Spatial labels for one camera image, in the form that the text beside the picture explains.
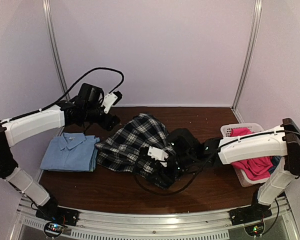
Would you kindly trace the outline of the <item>black white plaid shirt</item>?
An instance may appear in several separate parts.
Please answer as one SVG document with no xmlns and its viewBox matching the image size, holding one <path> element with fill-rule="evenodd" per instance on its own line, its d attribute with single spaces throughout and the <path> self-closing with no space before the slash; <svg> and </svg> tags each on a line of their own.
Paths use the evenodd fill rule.
<svg viewBox="0 0 300 240">
<path fill-rule="evenodd" d="M 104 141 L 95 144 L 96 162 L 117 173 L 129 172 L 147 180 L 152 173 L 149 147 L 164 150 L 169 157 L 176 152 L 168 143 L 166 126 L 148 113 L 140 113 Z"/>
</svg>

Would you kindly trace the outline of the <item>pink shirt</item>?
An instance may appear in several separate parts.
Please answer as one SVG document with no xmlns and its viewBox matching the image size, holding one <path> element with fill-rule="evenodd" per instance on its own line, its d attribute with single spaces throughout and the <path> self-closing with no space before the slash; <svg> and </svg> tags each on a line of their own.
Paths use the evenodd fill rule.
<svg viewBox="0 0 300 240">
<path fill-rule="evenodd" d="M 243 170 L 251 181 L 258 181 L 269 178 L 274 170 L 271 156 L 244 159 L 231 163 L 238 170 Z"/>
</svg>

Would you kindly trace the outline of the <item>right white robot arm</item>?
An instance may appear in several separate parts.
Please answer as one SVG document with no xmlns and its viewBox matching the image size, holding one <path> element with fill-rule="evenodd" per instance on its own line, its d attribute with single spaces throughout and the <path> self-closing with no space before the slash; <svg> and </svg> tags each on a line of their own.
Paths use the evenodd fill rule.
<svg viewBox="0 0 300 240">
<path fill-rule="evenodd" d="M 258 220 L 275 198 L 300 176 L 300 129 L 290 118 L 272 129 L 244 136 L 210 138 L 200 143 L 186 128 L 172 131 L 167 137 L 174 153 L 150 146 L 147 157 L 154 161 L 148 181 L 167 189 L 193 166 L 203 168 L 208 162 L 223 165 L 260 157 L 280 156 L 269 179 L 258 189 L 252 206 L 246 210 L 249 220 Z"/>
</svg>

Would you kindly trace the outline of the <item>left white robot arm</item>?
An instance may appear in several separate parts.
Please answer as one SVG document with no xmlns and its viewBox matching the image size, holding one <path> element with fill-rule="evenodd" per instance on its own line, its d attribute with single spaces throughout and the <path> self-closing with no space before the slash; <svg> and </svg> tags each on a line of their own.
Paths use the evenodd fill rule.
<svg viewBox="0 0 300 240">
<path fill-rule="evenodd" d="M 58 100 L 52 106 L 26 113 L 21 117 L 0 120 L 0 178 L 17 187 L 29 197 L 51 222 L 62 218 L 56 200 L 37 181 L 21 169 L 11 153 L 11 147 L 37 134 L 69 125 L 98 124 L 110 131 L 120 119 L 110 114 L 123 95 L 112 90 L 104 94 L 99 87 L 88 83 L 81 85 L 79 94 L 71 101 Z"/>
</svg>

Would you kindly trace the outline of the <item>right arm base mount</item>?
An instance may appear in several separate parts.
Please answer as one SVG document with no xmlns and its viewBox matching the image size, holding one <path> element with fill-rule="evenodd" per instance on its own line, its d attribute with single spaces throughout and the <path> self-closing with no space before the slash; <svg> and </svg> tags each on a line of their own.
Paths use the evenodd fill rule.
<svg viewBox="0 0 300 240">
<path fill-rule="evenodd" d="M 230 210 L 228 213 L 233 226 L 259 221 L 272 216 L 270 206 L 261 204 L 238 207 Z"/>
</svg>

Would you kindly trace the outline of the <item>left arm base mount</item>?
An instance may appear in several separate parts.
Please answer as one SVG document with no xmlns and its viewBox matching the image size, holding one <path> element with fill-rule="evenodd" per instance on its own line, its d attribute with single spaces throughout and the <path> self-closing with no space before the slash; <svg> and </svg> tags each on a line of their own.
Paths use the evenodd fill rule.
<svg viewBox="0 0 300 240">
<path fill-rule="evenodd" d="M 70 208 L 57 207 L 56 214 L 54 216 L 48 216 L 38 209 L 35 216 L 46 221 L 58 223 L 59 225 L 75 227 L 79 218 L 79 211 Z"/>
</svg>

